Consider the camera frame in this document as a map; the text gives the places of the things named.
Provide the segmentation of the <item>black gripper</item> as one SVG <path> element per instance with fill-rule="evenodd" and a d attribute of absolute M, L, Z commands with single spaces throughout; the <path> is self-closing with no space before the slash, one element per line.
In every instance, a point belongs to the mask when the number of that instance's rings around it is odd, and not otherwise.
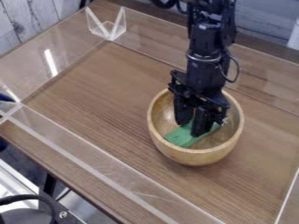
<path fill-rule="evenodd" d="M 198 137 L 210 131 L 213 122 L 221 125 L 226 117 L 229 102 L 220 89 L 196 91 L 185 84 L 185 73 L 178 70 L 170 71 L 172 80 L 168 90 L 173 95 L 174 121 L 180 126 L 190 125 L 190 135 Z"/>

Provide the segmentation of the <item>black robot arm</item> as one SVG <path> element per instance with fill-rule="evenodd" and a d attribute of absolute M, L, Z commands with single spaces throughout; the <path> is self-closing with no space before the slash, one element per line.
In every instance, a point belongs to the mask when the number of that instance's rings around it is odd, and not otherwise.
<path fill-rule="evenodd" d="M 224 123 L 229 109 L 221 89 L 236 81 L 228 77 L 229 64 L 236 61 L 229 53 L 237 34 L 234 9 L 236 0 L 190 0 L 180 10 L 186 15 L 186 68 L 170 71 L 168 89 L 174 121 L 190 126 L 193 137 Z"/>

